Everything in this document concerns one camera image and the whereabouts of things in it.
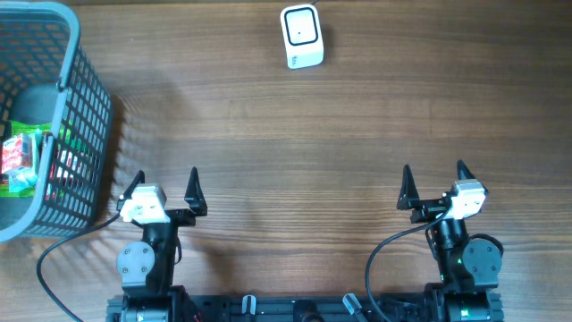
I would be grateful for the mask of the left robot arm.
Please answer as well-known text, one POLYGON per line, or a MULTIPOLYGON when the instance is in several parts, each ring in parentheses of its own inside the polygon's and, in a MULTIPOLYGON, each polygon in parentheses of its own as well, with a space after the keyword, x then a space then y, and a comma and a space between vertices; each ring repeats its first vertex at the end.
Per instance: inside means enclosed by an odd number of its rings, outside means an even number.
POLYGON ((194 226, 207 215, 198 170, 192 168, 184 194, 185 208, 167 209, 163 188, 146 183, 137 172, 117 202, 122 220, 142 229, 140 241, 126 245, 116 268, 123 296, 108 302, 107 321, 201 321, 200 309, 183 286, 173 283, 174 268, 182 259, 181 227, 194 226))

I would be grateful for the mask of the red white tissue pack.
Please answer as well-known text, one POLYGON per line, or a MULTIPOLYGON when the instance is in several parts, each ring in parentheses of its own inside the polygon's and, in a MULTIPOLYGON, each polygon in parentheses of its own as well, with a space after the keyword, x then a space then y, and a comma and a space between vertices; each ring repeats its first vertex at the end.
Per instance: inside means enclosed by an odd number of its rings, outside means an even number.
POLYGON ((2 144, 1 173, 16 175, 32 167, 31 137, 19 134, 2 144))

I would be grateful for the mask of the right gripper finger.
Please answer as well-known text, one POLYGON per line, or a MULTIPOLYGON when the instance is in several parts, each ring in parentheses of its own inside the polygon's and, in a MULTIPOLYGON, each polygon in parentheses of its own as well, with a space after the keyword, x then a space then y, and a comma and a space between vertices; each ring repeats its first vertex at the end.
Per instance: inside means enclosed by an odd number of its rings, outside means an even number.
POLYGON ((402 184, 396 208, 398 210, 417 209, 421 207, 421 200, 416 188, 410 165, 404 165, 402 184))
POLYGON ((462 191, 478 191, 487 194, 488 190, 470 172, 463 160, 457 162, 458 180, 456 181, 456 193, 462 191))

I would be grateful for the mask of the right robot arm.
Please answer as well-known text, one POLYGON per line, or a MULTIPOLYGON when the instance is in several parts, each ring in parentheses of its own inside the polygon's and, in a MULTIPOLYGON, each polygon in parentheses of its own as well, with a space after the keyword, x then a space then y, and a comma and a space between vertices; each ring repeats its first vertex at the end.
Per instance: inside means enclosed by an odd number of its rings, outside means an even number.
POLYGON ((458 179, 438 199, 421 199, 409 165, 403 168, 397 209, 410 210, 413 224, 425 229, 433 258, 441 275, 416 297, 415 309, 407 301, 403 317, 408 321, 483 321, 504 319, 499 286, 504 248, 488 234, 469 234, 466 220, 482 211, 488 190, 457 162, 458 179))

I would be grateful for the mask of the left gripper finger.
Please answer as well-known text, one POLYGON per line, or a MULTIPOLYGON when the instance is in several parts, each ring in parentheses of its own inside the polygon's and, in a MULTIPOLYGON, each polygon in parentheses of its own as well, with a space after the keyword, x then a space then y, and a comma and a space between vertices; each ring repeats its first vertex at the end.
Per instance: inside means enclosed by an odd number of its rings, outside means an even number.
POLYGON ((123 192, 123 194, 120 195, 117 204, 116 204, 116 209, 117 210, 122 210, 123 206, 125 205, 126 201, 131 199, 132 193, 135 191, 135 189, 137 188, 137 186, 140 183, 144 183, 145 182, 145 173, 142 170, 139 170, 135 177, 133 178, 132 182, 130 183, 130 185, 128 186, 128 188, 123 192))
POLYGON ((185 202, 195 216, 207 216, 207 204, 200 186, 198 170, 192 167, 189 175, 187 189, 184 195, 185 202))

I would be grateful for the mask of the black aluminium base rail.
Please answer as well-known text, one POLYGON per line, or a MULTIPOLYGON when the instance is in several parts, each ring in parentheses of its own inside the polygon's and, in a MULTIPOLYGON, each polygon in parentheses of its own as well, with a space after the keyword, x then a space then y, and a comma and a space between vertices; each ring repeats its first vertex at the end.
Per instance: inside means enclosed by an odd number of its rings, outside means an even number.
POLYGON ((376 300, 383 315, 366 297, 192 296, 170 309, 168 303, 128 303, 113 299, 107 321, 491 321, 505 319, 497 293, 433 292, 382 294, 376 300))

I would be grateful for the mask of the grey plastic mesh basket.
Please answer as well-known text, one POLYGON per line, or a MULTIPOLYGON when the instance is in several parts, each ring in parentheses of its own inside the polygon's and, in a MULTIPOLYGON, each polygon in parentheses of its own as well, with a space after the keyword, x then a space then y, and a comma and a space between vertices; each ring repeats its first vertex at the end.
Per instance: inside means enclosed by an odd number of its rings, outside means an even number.
POLYGON ((114 108, 80 32, 64 4, 1 3, 1 139, 18 125, 43 133, 37 183, 19 196, 1 189, 2 242, 62 238, 95 221, 114 108))

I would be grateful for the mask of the green snack bag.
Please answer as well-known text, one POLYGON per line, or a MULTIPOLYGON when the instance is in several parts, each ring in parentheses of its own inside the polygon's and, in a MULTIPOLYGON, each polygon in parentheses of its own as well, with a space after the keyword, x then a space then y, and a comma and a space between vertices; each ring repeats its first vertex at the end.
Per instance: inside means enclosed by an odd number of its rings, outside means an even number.
MULTIPOLYGON (((30 125, 30 124, 26 124, 26 123, 20 123, 17 121, 10 121, 10 126, 11 126, 11 135, 9 135, 7 137, 7 139, 3 140, 2 144, 6 141, 9 140, 10 138, 17 136, 21 133, 32 133, 34 132, 36 129, 39 129, 41 131, 42 137, 41 137, 41 141, 39 142, 39 153, 40 153, 40 157, 39 157, 39 162, 40 162, 40 158, 41 158, 41 152, 42 149, 46 147, 46 141, 47 141, 47 135, 51 134, 50 130, 51 130, 51 123, 46 123, 46 124, 38 124, 38 125, 30 125)), ((72 148, 75 148, 75 140, 71 139, 71 134, 69 132, 64 133, 64 130, 61 129, 59 131, 60 137, 59 139, 64 139, 64 142, 66 144, 70 143, 72 148)), ((78 163, 78 159, 77 157, 75 157, 73 155, 73 153, 71 153, 70 151, 68 151, 67 149, 64 149, 61 153, 60 153, 60 149, 57 147, 56 144, 56 151, 54 154, 55 157, 60 157, 60 162, 65 163, 65 166, 70 167, 71 170, 75 171, 77 170, 77 163, 78 163)), ((59 165, 50 165, 50 170, 49 170, 49 179, 63 179, 63 184, 68 184, 68 183, 72 183, 75 181, 74 179, 74 174, 73 172, 70 172, 69 170, 65 170, 63 168, 61 168, 59 165)), ((35 195, 35 189, 36 189, 36 185, 32 188, 29 188, 25 191, 22 191, 20 193, 11 193, 9 192, 9 182, 8 182, 8 175, 7 174, 2 174, 1 173, 1 198, 26 198, 26 197, 33 197, 35 195)))

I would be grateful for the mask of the teal wrapper packet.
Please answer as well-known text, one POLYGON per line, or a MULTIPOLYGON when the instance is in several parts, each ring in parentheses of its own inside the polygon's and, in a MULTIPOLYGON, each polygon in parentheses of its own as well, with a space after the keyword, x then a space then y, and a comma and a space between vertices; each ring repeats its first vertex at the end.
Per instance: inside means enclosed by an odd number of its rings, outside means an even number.
POLYGON ((41 131, 36 129, 32 133, 28 133, 31 137, 32 146, 32 167, 28 170, 19 172, 16 175, 8 175, 9 182, 9 192, 20 193, 36 185, 38 181, 38 171, 39 171, 39 142, 41 141, 41 131))

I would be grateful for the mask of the white barcode scanner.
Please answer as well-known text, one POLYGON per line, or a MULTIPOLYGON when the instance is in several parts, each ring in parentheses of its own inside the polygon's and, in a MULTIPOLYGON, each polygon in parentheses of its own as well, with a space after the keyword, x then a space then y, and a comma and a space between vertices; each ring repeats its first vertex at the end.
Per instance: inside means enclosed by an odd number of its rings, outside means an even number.
POLYGON ((324 60, 324 40, 317 9, 297 4, 280 14, 287 65, 297 70, 319 65, 324 60))

